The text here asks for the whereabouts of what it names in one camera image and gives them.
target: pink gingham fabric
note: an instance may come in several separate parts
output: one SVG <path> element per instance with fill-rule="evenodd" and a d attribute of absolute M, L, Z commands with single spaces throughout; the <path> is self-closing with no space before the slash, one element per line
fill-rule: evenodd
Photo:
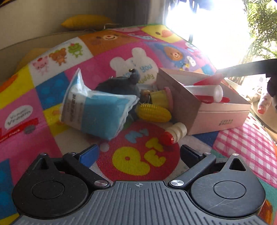
<path fill-rule="evenodd" d="M 277 188 L 277 147 L 251 113 L 242 127 L 220 131 L 213 149 L 227 157 L 240 154 L 259 178 Z"/>

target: yellow toy corn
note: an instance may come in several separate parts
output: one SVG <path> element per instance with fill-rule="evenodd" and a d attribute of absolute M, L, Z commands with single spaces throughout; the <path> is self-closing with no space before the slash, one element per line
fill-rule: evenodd
<path fill-rule="evenodd" d="M 171 120 L 171 114 L 167 109 L 152 104 L 138 106 L 137 115 L 139 118 L 151 122 L 165 123 Z"/>

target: dark plush toy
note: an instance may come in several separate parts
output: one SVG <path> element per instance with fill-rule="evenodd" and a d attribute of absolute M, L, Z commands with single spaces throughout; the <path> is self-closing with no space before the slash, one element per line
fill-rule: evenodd
<path fill-rule="evenodd" d="M 95 88 L 95 91 L 102 91 L 111 94 L 136 95 L 140 98 L 140 91 L 137 83 L 140 80 L 140 75 L 137 70 L 129 70 L 132 72 L 130 77 L 115 77 L 110 78 Z"/>

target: blue package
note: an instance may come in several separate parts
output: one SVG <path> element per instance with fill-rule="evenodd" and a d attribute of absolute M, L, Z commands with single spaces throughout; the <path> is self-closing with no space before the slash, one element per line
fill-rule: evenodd
<path fill-rule="evenodd" d="M 111 140 L 123 129 L 128 112 L 138 100 L 135 95 L 90 90 L 78 69 L 63 99 L 61 121 L 82 132 Z"/>

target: cartoon pig print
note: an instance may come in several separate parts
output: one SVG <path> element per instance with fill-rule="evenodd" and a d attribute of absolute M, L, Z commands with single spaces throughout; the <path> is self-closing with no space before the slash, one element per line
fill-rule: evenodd
<path fill-rule="evenodd" d="M 33 66 L 43 75 L 48 72 L 48 56 L 39 58 L 37 61 L 33 62 Z"/>
<path fill-rule="evenodd" d="M 142 48 L 132 49 L 133 57 L 126 61 L 121 57 L 115 57 L 110 61 L 111 68 L 116 76 L 130 76 L 129 69 L 137 69 L 140 74 L 141 84 L 153 84 L 156 81 L 158 67 L 156 63 L 146 55 Z"/>

